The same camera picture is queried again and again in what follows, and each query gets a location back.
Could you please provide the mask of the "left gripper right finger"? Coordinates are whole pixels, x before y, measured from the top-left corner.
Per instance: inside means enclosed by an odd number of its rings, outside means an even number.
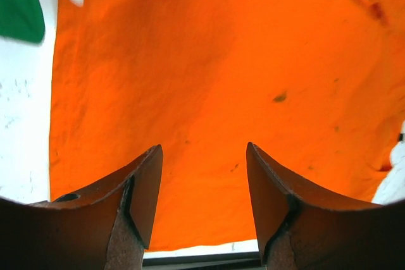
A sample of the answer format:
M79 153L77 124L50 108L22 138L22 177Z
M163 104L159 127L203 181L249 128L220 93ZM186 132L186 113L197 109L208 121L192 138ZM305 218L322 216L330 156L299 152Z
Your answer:
M346 197L248 143L247 177L261 263L268 269L403 269L404 202Z

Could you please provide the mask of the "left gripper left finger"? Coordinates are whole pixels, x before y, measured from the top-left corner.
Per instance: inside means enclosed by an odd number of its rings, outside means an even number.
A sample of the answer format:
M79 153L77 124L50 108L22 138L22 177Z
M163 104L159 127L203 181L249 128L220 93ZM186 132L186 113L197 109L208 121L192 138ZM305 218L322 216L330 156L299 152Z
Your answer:
M140 269L149 247L163 150L53 202L1 199L2 269Z

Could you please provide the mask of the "orange t shirt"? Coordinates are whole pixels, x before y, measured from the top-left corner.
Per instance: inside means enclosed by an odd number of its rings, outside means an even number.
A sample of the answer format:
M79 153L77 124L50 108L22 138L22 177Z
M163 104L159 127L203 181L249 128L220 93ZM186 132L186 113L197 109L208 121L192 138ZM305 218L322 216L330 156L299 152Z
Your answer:
M255 143L370 201L404 121L404 0L58 0L51 197L153 145L153 250L256 236Z

